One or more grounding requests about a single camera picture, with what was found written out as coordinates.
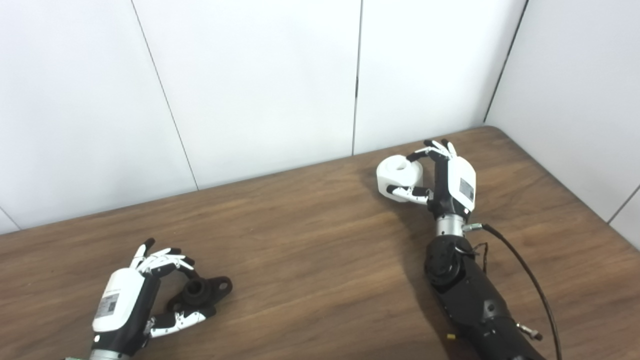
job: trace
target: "barcode label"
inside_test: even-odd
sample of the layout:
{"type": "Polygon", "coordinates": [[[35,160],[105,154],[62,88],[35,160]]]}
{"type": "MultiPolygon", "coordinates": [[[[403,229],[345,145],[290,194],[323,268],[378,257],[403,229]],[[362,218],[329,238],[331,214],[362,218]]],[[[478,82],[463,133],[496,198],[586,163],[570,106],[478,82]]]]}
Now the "barcode label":
{"type": "Polygon", "coordinates": [[[463,178],[460,178],[460,192],[462,193],[462,195],[468,197],[469,200],[474,200],[474,188],[463,178]]]}
{"type": "Polygon", "coordinates": [[[113,294],[105,296],[100,300],[98,305],[98,311],[95,314],[95,318],[102,318],[103,316],[112,315],[116,309],[116,303],[118,302],[118,296],[120,294],[113,294]]]}

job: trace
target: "black mechanical part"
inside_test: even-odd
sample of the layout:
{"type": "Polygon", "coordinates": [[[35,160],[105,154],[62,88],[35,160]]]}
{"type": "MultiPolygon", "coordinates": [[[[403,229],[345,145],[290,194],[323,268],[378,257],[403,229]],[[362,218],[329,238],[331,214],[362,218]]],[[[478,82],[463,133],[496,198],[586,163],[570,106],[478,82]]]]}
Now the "black mechanical part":
{"type": "Polygon", "coordinates": [[[147,342],[144,330],[159,288],[160,279],[145,275],[140,296],[127,322],[115,331],[96,332],[94,336],[98,341],[93,342],[91,349],[110,350],[132,357],[147,342]]]}
{"type": "MultiPolygon", "coordinates": [[[[213,277],[211,279],[194,277],[184,285],[178,295],[169,300],[166,310],[170,314],[174,311],[183,311],[184,316],[189,316],[191,313],[198,311],[205,317],[210,318],[216,314],[215,305],[227,296],[232,289],[231,279],[226,276],[213,277]]],[[[158,326],[157,321],[162,321],[160,319],[161,316],[163,315],[156,317],[156,327],[165,327],[158,326]]]]}
{"type": "Polygon", "coordinates": [[[427,247],[426,275],[445,312],[483,360],[545,360],[512,319],[462,236],[437,236],[427,247]]]}

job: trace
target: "robotic arm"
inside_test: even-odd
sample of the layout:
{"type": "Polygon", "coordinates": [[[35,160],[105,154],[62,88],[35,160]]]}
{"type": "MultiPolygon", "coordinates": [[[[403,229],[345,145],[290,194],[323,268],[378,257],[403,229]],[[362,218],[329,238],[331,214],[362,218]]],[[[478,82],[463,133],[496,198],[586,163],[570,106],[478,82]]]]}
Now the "robotic arm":
{"type": "Polygon", "coordinates": [[[93,319],[90,360],[129,360],[151,338],[178,332],[216,314],[215,304],[232,289],[228,277],[203,279],[195,261],[180,249],[167,248],[147,255],[155,243],[145,241],[128,268],[111,275],[93,319]],[[188,281],[167,304],[167,312],[150,316],[160,278],[178,270],[188,281]]]}
{"type": "Polygon", "coordinates": [[[481,224],[467,225],[476,206],[476,171],[447,140],[443,145],[430,140],[424,143],[426,147],[408,155],[406,161],[429,157],[435,162],[434,190],[412,184],[379,187],[385,188],[392,199],[426,205],[433,214],[436,234],[427,247],[424,272],[435,296],[459,335],[471,342],[481,359],[545,360],[522,333],[536,340],[541,340],[541,335],[514,321],[465,238],[466,232],[483,228],[481,224]]]}

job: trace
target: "black cable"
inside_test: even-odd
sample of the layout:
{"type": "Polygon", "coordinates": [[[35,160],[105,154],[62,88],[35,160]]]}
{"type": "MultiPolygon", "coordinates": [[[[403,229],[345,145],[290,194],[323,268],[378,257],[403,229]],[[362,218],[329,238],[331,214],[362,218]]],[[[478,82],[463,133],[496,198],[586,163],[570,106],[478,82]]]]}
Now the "black cable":
{"type": "Polygon", "coordinates": [[[545,311],[547,312],[547,317],[549,317],[549,323],[551,324],[551,332],[553,332],[554,341],[556,343],[556,358],[557,358],[557,360],[562,360],[562,353],[560,351],[560,336],[558,335],[558,329],[557,329],[557,326],[556,326],[556,321],[554,320],[554,315],[551,312],[551,307],[549,306],[549,301],[547,301],[547,297],[542,292],[542,288],[540,287],[540,284],[538,283],[538,280],[536,279],[535,275],[533,275],[533,273],[531,272],[531,269],[529,268],[529,266],[527,266],[527,263],[524,261],[522,256],[520,256],[520,254],[516,251],[516,249],[513,247],[513,245],[510,242],[508,242],[507,239],[502,234],[500,234],[500,232],[498,232],[498,230],[494,229],[489,224],[482,224],[482,228],[485,231],[488,231],[489,233],[492,233],[496,238],[502,240],[502,242],[505,245],[507,245],[509,250],[511,250],[513,255],[515,255],[515,257],[518,259],[518,261],[520,262],[520,264],[524,268],[524,271],[527,272],[527,275],[529,275],[529,278],[531,278],[531,282],[533,282],[533,285],[536,287],[536,290],[538,291],[538,295],[540,295],[540,299],[542,300],[542,304],[545,306],[545,311]]]}
{"type": "Polygon", "coordinates": [[[474,255],[480,255],[476,253],[477,248],[479,248],[480,246],[484,246],[484,255],[482,256],[482,272],[486,274],[486,256],[489,253],[489,243],[479,243],[478,245],[474,246],[474,255]]]}

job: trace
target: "wooden table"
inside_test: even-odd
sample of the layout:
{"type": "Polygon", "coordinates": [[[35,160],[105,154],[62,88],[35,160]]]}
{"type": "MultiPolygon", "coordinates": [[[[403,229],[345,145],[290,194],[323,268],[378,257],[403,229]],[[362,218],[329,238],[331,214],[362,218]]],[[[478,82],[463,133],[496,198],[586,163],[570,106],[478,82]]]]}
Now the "wooden table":
{"type": "MultiPolygon", "coordinates": [[[[499,130],[448,136],[477,170],[472,220],[528,261],[554,310],[565,359],[640,358],[640,254],[499,130]]],[[[113,271],[150,236],[180,247],[233,292],[218,314],[150,342],[137,359],[475,359],[424,282],[433,220],[376,189],[377,164],[420,143],[68,220],[0,237],[0,359],[87,357],[113,271]]],[[[424,162],[427,183],[433,166],[424,162]]],[[[540,330],[540,300],[487,233],[488,274],[520,322],[540,330]]],[[[177,293],[164,278],[156,307],[177,293]]]]}

